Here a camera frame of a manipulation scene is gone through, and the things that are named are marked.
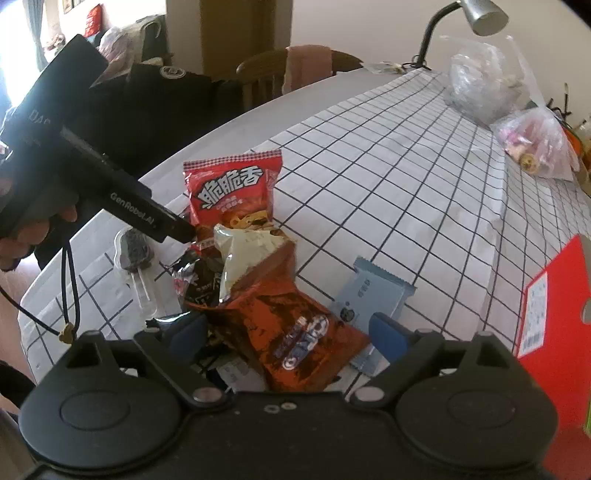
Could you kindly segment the person's left hand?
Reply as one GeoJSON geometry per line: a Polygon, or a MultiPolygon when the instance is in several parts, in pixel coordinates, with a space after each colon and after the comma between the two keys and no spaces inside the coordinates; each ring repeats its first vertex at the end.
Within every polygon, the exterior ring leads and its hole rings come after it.
{"type": "MultiPolygon", "coordinates": [[[[12,180],[1,177],[1,197],[7,195],[12,187],[12,180]]],[[[59,214],[66,222],[77,219],[74,205],[68,205],[59,214]]],[[[32,247],[39,245],[48,235],[50,228],[49,217],[24,225],[18,233],[1,237],[1,270],[14,270],[19,262],[30,255],[32,247]]]]}

